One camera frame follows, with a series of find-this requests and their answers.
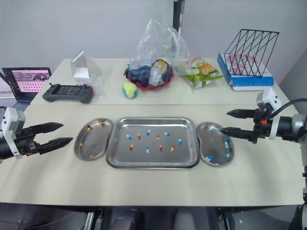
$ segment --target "black wire rack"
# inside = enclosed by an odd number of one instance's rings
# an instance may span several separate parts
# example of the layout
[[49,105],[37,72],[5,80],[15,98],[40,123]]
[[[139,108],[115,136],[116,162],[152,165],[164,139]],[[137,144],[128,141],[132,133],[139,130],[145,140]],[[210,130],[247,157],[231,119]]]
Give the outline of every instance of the black wire rack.
[[279,32],[241,29],[224,53],[230,74],[262,77]]

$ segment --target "white table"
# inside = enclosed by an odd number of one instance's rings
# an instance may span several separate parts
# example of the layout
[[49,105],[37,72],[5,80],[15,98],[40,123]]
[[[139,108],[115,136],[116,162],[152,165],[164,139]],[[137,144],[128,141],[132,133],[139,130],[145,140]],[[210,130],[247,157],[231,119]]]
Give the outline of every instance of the white table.
[[[206,58],[206,60],[220,71],[215,58]],[[122,93],[122,86],[127,82],[123,73],[129,59],[95,59],[95,62],[103,72],[105,95],[94,97],[91,104],[256,104],[259,93],[259,91],[233,91],[226,80],[213,81],[203,89],[192,89],[184,79],[175,76],[169,85],[158,90],[139,90],[138,97],[132,100],[124,97]],[[76,84],[71,73],[70,59],[61,62],[48,82]],[[49,87],[50,85],[46,84],[31,104],[50,104],[42,98]],[[288,102],[278,85],[274,85],[273,88],[283,103]],[[79,104],[79,102],[54,101],[52,104]]]
[[[60,75],[59,69],[55,74],[55,77]],[[223,87],[223,81],[217,84]],[[182,84],[189,89],[186,82]],[[200,91],[209,91],[209,87]],[[35,140],[41,144],[59,137],[75,140],[84,124],[99,117],[116,122],[125,116],[185,116],[195,125],[211,121],[224,127],[251,130],[252,119],[236,119],[226,112],[236,108],[254,109],[257,93],[232,94],[226,85],[217,90],[229,92],[236,97],[236,102],[243,103],[216,101],[212,104],[214,98],[211,97],[205,99],[208,104],[48,104],[37,97],[25,112],[25,127],[50,121],[64,124],[55,132],[37,135]],[[159,97],[160,93],[162,91],[154,94]],[[254,98],[250,102],[242,98],[252,97],[252,94]],[[279,96],[286,101],[283,94]],[[225,93],[223,98],[227,101],[229,97]],[[297,111],[289,107],[283,115],[295,113]],[[259,139],[257,145],[233,138],[235,159],[229,166],[216,168],[200,161],[193,169],[180,170],[114,169],[107,165],[105,156],[95,161],[81,161],[74,156],[74,140],[42,156],[5,160],[0,165],[0,202],[87,206],[274,206],[303,202],[300,147],[280,138]]]

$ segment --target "stainless steel tray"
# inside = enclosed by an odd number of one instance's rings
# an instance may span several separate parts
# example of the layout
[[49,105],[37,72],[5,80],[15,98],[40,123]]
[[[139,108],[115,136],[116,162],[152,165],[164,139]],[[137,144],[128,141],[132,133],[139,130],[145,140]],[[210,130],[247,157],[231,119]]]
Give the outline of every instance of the stainless steel tray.
[[197,127],[201,144],[201,158],[208,164],[221,167],[229,165],[235,156],[235,148],[230,136],[219,131],[221,126],[205,122]]
[[86,124],[77,136],[74,145],[75,155],[85,161],[105,154],[113,123],[105,118],[95,119]]
[[200,161],[194,123],[183,117],[123,118],[106,161],[115,168],[192,168]]

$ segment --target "plastic bag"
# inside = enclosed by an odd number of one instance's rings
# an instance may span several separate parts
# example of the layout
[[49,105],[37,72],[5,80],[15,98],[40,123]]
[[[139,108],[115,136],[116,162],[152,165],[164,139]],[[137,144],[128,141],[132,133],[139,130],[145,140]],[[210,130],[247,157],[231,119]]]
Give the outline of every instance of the plastic bag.
[[172,65],[188,57],[188,46],[178,32],[166,22],[151,19],[138,45],[137,56],[129,64],[129,70],[150,67],[150,74],[142,81],[157,86],[164,83],[162,78],[165,73],[165,65],[159,60]]
[[195,89],[202,88],[210,81],[224,77],[216,68],[200,57],[177,64],[174,70]]
[[92,57],[83,56],[80,51],[71,60],[71,72],[78,84],[88,84],[93,88],[95,97],[104,96],[102,71]]

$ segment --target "snack bag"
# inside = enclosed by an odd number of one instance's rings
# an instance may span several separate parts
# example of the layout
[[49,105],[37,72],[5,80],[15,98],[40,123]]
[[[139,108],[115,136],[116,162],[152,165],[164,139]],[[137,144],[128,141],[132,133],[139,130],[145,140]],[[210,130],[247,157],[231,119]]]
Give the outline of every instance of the snack bag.
[[200,57],[193,58],[175,67],[178,75],[186,79],[193,88],[202,88],[210,81],[222,79],[224,76],[212,65]]

